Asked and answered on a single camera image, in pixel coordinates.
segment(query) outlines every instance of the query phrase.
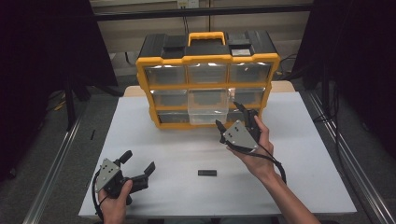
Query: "white tabletop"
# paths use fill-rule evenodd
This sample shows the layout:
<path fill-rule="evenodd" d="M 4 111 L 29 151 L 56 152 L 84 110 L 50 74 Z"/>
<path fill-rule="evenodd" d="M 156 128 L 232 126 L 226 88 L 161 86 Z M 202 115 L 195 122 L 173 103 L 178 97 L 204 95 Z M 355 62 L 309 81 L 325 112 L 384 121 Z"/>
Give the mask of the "white tabletop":
<path fill-rule="evenodd" d="M 271 93 L 262 117 L 288 186 L 308 209 L 316 214 L 356 212 L 300 94 Z M 142 175 L 155 161 L 148 189 L 132 194 L 127 217 L 280 214 L 267 190 L 219 138 L 216 127 L 159 130 L 150 120 L 146 97 L 123 97 L 95 170 L 104 158 L 114 161 L 127 150 L 134 155 L 121 166 L 124 176 Z M 217 170 L 218 176 L 198 176 L 201 169 Z M 96 217 L 91 187 L 79 215 Z"/>

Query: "storage organizer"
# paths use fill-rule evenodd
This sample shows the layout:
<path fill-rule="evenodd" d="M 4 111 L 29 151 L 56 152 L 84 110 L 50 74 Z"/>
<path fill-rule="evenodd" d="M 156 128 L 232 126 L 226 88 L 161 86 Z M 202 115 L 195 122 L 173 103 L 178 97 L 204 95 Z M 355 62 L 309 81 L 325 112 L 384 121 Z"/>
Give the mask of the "storage organizer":
<path fill-rule="evenodd" d="M 243 120 L 233 101 L 259 114 L 279 56 L 265 31 L 148 35 L 136 61 L 149 114 L 161 129 Z"/>

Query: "yellow handle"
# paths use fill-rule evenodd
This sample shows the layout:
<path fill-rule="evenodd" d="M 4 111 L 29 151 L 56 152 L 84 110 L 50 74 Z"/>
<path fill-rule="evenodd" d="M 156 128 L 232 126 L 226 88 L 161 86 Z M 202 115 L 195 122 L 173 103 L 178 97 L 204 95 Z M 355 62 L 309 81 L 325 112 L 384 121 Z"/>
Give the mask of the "yellow handle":
<path fill-rule="evenodd" d="M 225 38 L 223 32 L 201 32 L 201 33 L 190 33 L 189 34 L 189 46 L 193 39 L 221 39 L 223 45 L 225 45 Z"/>

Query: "black cable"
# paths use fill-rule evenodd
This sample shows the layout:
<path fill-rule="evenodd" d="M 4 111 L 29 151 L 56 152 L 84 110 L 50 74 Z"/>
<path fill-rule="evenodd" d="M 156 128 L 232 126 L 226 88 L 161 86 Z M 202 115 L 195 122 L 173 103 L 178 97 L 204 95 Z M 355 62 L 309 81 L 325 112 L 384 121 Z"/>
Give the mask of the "black cable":
<path fill-rule="evenodd" d="M 189 24 L 187 23 L 187 17 L 183 17 L 184 24 L 184 34 L 188 35 L 190 33 Z"/>
<path fill-rule="evenodd" d="M 346 181 L 349 183 L 349 186 L 352 188 L 353 193 L 356 195 L 359 203 L 361 204 L 361 208 L 363 209 L 365 215 L 368 217 L 370 220 L 370 223 L 374 223 L 373 220 L 370 218 L 369 213 L 367 209 L 365 208 L 363 202 L 361 201 L 361 197 L 359 196 L 358 192 L 356 191 L 355 187 L 352 184 L 352 181 L 347 173 L 347 170 L 344 166 L 343 159 L 341 158 L 341 152 L 340 152 L 340 147 L 339 147 L 339 128 L 338 128 L 338 110 L 339 110 L 339 92 L 338 92 L 338 87 L 335 84 L 334 89 L 333 89 L 333 101 L 334 101 L 334 115 L 333 115 L 333 121 L 334 121 L 334 126 L 335 126 L 335 153 L 337 155 L 337 158 L 340 162 L 341 169 L 343 171 L 344 177 L 346 178 Z"/>
<path fill-rule="evenodd" d="M 209 8 L 212 8 L 212 0 L 209 0 Z M 209 32 L 211 32 L 211 16 L 209 15 Z"/>
<path fill-rule="evenodd" d="M 184 17 L 183 19 L 184 19 L 184 27 L 187 27 L 187 33 L 186 34 L 189 34 L 190 33 L 190 29 L 189 29 L 189 24 L 187 23 L 187 17 Z"/>
<path fill-rule="evenodd" d="M 95 194 L 95 190 L 94 190 L 95 184 L 96 184 L 96 179 L 99 176 L 99 174 L 100 174 L 100 170 L 98 172 L 96 172 L 95 176 L 93 177 L 91 190 L 92 190 L 92 201 L 93 201 L 93 205 L 96 210 L 96 215 L 98 215 L 99 218 L 103 220 L 103 213 L 102 213 L 102 210 L 100 209 L 100 204 L 98 204 L 96 201 L 96 194 Z"/>
<path fill-rule="evenodd" d="M 326 64 L 323 64 L 323 73 L 326 72 Z M 315 123 L 317 122 L 328 122 L 332 121 L 332 119 L 337 115 L 338 113 L 338 88 L 337 88 L 337 83 L 334 82 L 334 87 L 332 89 L 332 102 L 329 105 L 329 114 L 326 113 L 326 111 L 323 111 L 322 114 L 317 116 L 316 118 L 312 119 Z"/>
<path fill-rule="evenodd" d="M 283 62 L 285 62 L 287 60 L 296 60 L 296 58 L 297 58 L 297 54 L 293 53 L 293 54 L 291 54 L 291 55 L 287 56 L 286 58 L 284 58 L 284 59 L 279 61 L 279 67 L 280 67 L 281 76 L 285 75 L 285 70 L 283 69 Z"/>
<path fill-rule="evenodd" d="M 242 154 L 245 154 L 245 155 L 248 155 L 248 156 L 258 157 L 258 158 L 262 158 L 262 159 L 266 159 L 266 160 L 268 160 L 268 161 L 271 161 L 271 162 L 276 166 L 276 168 L 279 170 L 280 176 L 282 177 L 283 182 L 285 182 L 285 184 L 287 184 L 287 181 L 286 181 L 286 172 L 285 172 L 285 169 L 283 169 L 282 163 L 281 163 L 280 161 L 277 161 L 277 160 L 275 159 L 275 157 L 274 157 L 265 147 L 263 147 L 262 145 L 259 144 L 259 146 L 260 146 L 262 149 L 264 149 L 264 150 L 268 153 L 269 156 L 264 156 L 264 155 L 259 154 L 259 153 L 246 152 L 246 151 L 243 151 L 243 150 L 239 150 L 239 149 L 237 149 L 237 148 L 235 148 L 235 147 L 232 147 L 232 144 L 231 144 L 229 141 L 226 141 L 226 143 L 227 143 L 227 145 L 228 145 L 232 150 L 235 150 L 235 151 L 237 151 L 237 152 L 239 152 L 239 153 L 242 153 Z"/>
<path fill-rule="evenodd" d="M 102 203 L 105 201 L 105 199 L 106 199 L 107 197 L 108 197 L 108 195 L 107 195 L 104 199 L 102 199 L 102 201 L 99 202 L 99 206 L 102 205 Z"/>
<path fill-rule="evenodd" d="M 293 70 L 292 73 L 290 75 L 288 75 L 287 77 L 282 78 L 282 80 L 287 80 L 290 81 L 292 79 L 301 77 L 304 75 L 305 72 L 307 72 L 313 65 L 315 64 L 315 61 L 312 60 L 310 62 L 308 62 L 308 64 L 304 65 L 303 67 L 301 67 L 299 70 Z"/>

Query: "clear plastic drawer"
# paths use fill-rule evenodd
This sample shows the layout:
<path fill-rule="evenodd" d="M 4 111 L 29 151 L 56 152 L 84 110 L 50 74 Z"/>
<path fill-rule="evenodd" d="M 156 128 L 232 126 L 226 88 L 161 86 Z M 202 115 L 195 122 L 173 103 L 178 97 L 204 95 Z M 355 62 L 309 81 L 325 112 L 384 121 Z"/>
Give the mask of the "clear plastic drawer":
<path fill-rule="evenodd" d="M 265 88 L 230 88 L 230 99 L 242 105 L 259 105 Z"/>
<path fill-rule="evenodd" d="M 226 89 L 189 90 L 190 124 L 215 124 L 227 119 L 229 97 Z"/>
<path fill-rule="evenodd" d="M 235 63 L 230 65 L 231 82 L 264 82 L 271 70 L 270 63 Z"/>
<path fill-rule="evenodd" d="M 157 111 L 160 123 L 188 123 L 190 118 L 186 110 Z"/>
<path fill-rule="evenodd" d="M 150 91 L 155 105 L 186 105 L 187 90 L 177 91 Z"/>
<path fill-rule="evenodd" d="M 156 65 L 145 67 L 150 85 L 172 85 L 186 83 L 183 65 Z"/>
<path fill-rule="evenodd" d="M 188 66 L 189 82 L 224 83 L 227 75 L 225 63 L 196 63 Z"/>

